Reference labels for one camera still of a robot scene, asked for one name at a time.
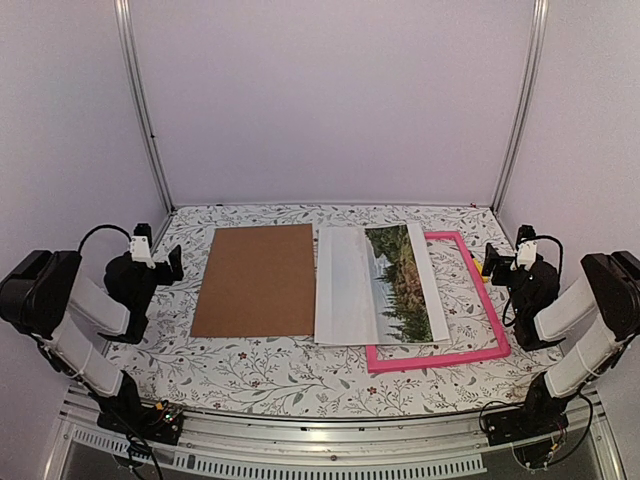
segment floral tablecloth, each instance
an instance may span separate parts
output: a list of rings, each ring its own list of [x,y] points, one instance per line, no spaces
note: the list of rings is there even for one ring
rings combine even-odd
[[[319,347],[313,338],[191,338],[198,291],[216,227],[312,223],[381,226],[419,222],[425,231],[459,231],[478,257],[486,242],[510,251],[485,208],[417,206],[256,205],[178,210],[156,254],[183,247],[185,279],[160,287],[139,345],[112,344],[107,357],[128,371],[147,398],[196,408],[301,417],[382,417],[450,413],[489,400],[524,398],[531,378],[561,358],[558,348],[524,352],[511,331],[511,356],[449,368],[370,375],[363,347]],[[385,358],[492,346],[495,338],[453,242],[429,242],[450,345],[379,349]],[[504,289],[486,284],[498,311]]]

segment wire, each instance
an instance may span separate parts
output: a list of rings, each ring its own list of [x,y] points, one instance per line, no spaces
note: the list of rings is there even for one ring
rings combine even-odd
[[[144,439],[144,437],[142,435],[140,435],[138,432],[136,432],[136,430],[129,425],[129,423],[127,423],[119,414],[118,412],[116,412],[113,409],[109,410],[110,413],[116,417],[116,419],[122,424],[123,427],[125,427],[127,430],[129,430],[129,434],[127,434],[127,440],[129,440],[129,448],[127,449],[127,453],[129,454],[129,460],[131,462],[133,462],[133,453],[137,453],[139,455],[148,455],[151,457],[151,460],[153,461],[153,465],[156,468],[156,473],[158,474],[158,478],[160,480],[164,480],[164,475],[162,474],[162,469],[160,468],[160,465],[158,464],[158,459],[156,458],[155,454],[153,453],[153,449],[151,448],[151,446],[149,445],[149,443],[147,443],[147,441]],[[140,442],[142,442],[142,447],[140,446],[140,444],[138,444],[138,442],[134,441],[134,438],[137,438],[138,440],[140,440]],[[138,472],[136,472],[135,467],[131,467],[130,468],[131,472],[133,472],[133,474],[141,479],[141,480],[145,480],[145,478],[140,475]]]
[[[482,426],[482,417],[484,415],[484,411],[486,410],[486,408],[494,403],[499,403],[500,405],[504,405],[506,407],[517,407],[519,405],[522,405],[523,402],[519,402],[519,403],[507,403],[507,402],[503,402],[502,400],[491,400],[488,403],[485,403],[482,408],[480,409],[480,415],[478,416],[478,426],[480,427],[480,430],[482,431],[482,433],[484,433],[485,435],[487,435],[489,432],[487,432],[484,427]]]
[[[511,305],[511,297],[509,297],[507,303],[505,303],[504,310],[502,311],[502,325],[504,325],[505,328],[510,327],[511,325],[516,323],[515,318],[507,323],[507,311],[509,310],[509,305]]]
[[[556,237],[552,237],[551,235],[536,235],[535,237],[527,238],[524,241],[531,242],[533,240],[550,240],[558,245],[558,252],[560,256],[558,260],[558,280],[560,280],[562,278],[562,263],[564,262],[564,247],[562,246],[562,242]]]
[[[569,458],[571,455],[573,455],[580,448],[580,446],[586,440],[587,435],[589,435],[589,431],[591,430],[591,423],[593,422],[593,403],[591,402],[591,400],[589,400],[586,396],[584,396],[582,394],[581,390],[582,390],[582,387],[578,391],[578,396],[580,398],[582,398],[585,402],[587,402],[587,404],[589,405],[589,421],[587,422],[587,427],[585,428],[584,433],[580,437],[580,440],[578,440],[578,442],[573,446],[573,448],[571,450],[569,450],[569,452],[566,455],[564,455],[562,458],[558,458],[556,460],[551,460],[550,462],[543,463],[543,467],[538,467],[538,468],[528,467],[525,464],[526,461],[524,459],[518,458],[518,456],[516,455],[516,452],[512,448],[511,452],[513,453],[513,457],[517,460],[517,463],[519,463],[521,466],[523,466],[524,468],[526,468],[527,470],[530,470],[532,472],[535,472],[535,471],[538,471],[538,470],[545,470],[545,469],[547,469],[549,467],[552,467],[552,466],[557,465],[557,464],[559,464],[561,462],[564,462],[567,458]],[[561,432],[561,435],[562,435],[561,438],[563,438],[563,444],[564,444],[564,443],[566,443],[567,432],[562,426],[560,426],[560,427],[561,427],[560,428],[560,432]],[[545,457],[541,457],[541,458],[539,458],[537,460],[534,460],[531,463],[539,464],[544,458]]]
[[[129,235],[129,232],[127,232],[124,228],[119,227],[117,225],[111,225],[111,224],[105,223],[104,225],[98,225],[97,227],[94,227],[91,230],[89,230],[89,232],[87,232],[87,234],[80,241],[80,245],[78,246],[78,253],[82,253],[82,249],[84,248],[85,242],[89,239],[91,235],[93,235],[99,230],[115,230],[125,235],[127,237],[127,240],[131,241],[131,235]]]
[[[580,440],[578,440],[578,443],[576,443],[575,446],[571,450],[569,450],[569,453],[567,453],[562,458],[558,458],[557,460],[553,460],[552,462],[549,462],[547,464],[547,467],[551,467],[553,465],[557,465],[560,462],[564,462],[567,458],[569,458],[571,455],[573,455],[573,453],[576,450],[578,450],[578,448],[580,448],[580,446],[587,439],[587,435],[589,435],[589,431],[591,430],[591,423],[593,422],[593,403],[591,402],[591,400],[589,400],[587,397],[585,397],[584,394],[581,391],[578,392],[578,396],[589,404],[589,421],[587,422],[587,427],[584,429],[584,433],[582,434],[582,437],[580,437]]]
[[[81,385],[84,385],[93,395],[100,396],[98,394],[98,392],[96,392],[96,390],[91,385],[89,385],[89,383],[87,383],[84,379],[77,378],[76,380]],[[107,406],[105,406],[104,408],[106,410],[108,410],[109,413],[111,413],[116,418],[116,420],[118,420],[118,422],[120,422],[122,424],[122,426],[124,428],[129,430],[129,433],[126,435],[126,438],[129,441],[129,448],[127,449],[127,454],[129,455],[129,471],[131,473],[133,473],[138,479],[146,480],[142,475],[140,475],[136,471],[136,468],[138,468],[138,467],[134,467],[133,466],[133,463],[135,462],[135,460],[133,459],[133,453],[135,452],[138,455],[146,455],[146,456],[151,457],[151,461],[153,462],[153,466],[156,469],[156,473],[157,473],[158,479],[159,480],[164,480],[164,475],[162,474],[162,469],[160,468],[160,464],[158,463],[158,459],[156,458],[155,454],[153,453],[153,448],[151,448],[151,445],[149,445],[149,443],[144,439],[144,437],[142,435],[140,435],[136,431],[136,429],[133,428],[129,424],[129,422],[126,422],[118,414],[118,412],[116,412],[113,408],[108,408]],[[140,443],[138,443],[137,441],[134,440],[135,438],[140,440],[140,442],[142,443],[142,446],[140,445]]]

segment yellow object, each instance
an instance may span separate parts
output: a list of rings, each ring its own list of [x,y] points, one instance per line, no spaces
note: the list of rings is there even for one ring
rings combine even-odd
[[[473,259],[473,263],[476,264],[476,268],[478,269],[478,272],[480,273],[480,275],[482,275],[482,264],[475,257]],[[487,283],[488,281],[489,281],[489,277],[482,277],[482,283]]]

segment vent grille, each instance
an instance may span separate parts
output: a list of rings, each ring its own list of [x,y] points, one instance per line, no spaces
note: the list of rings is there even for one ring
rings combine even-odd
[[[74,441],[121,456],[126,455],[128,446],[126,440],[113,434],[81,426],[75,428]],[[228,480],[418,480],[460,478],[486,472],[479,454],[402,466],[372,467],[274,466],[220,460],[184,452],[176,452],[172,464],[159,461],[164,467]]]

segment metal base frame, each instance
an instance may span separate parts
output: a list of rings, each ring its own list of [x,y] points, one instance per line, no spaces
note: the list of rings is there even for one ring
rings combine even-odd
[[[624,479],[602,405],[594,390],[587,395],[595,405],[590,436],[602,478]],[[95,402],[83,389],[70,388],[56,424],[54,448],[43,478],[61,478],[71,442],[126,456],[124,436],[98,428],[98,414]],[[569,404],[567,416],[569,431],[581,429],[586,426],[589,409],[576,400]],[[303,420],[187,410],[178,445],[155,444],[154,449],[162,468],[215,478],[302,480],[306,472],[307,479],[341,480],[341,472],[351,472],[352,479],[404,480],[480,473],[486,471],[482,462],[484,453],[547,438],[548,435],[542,435],[491,447],[480,431],[478,412],[371,420]]]

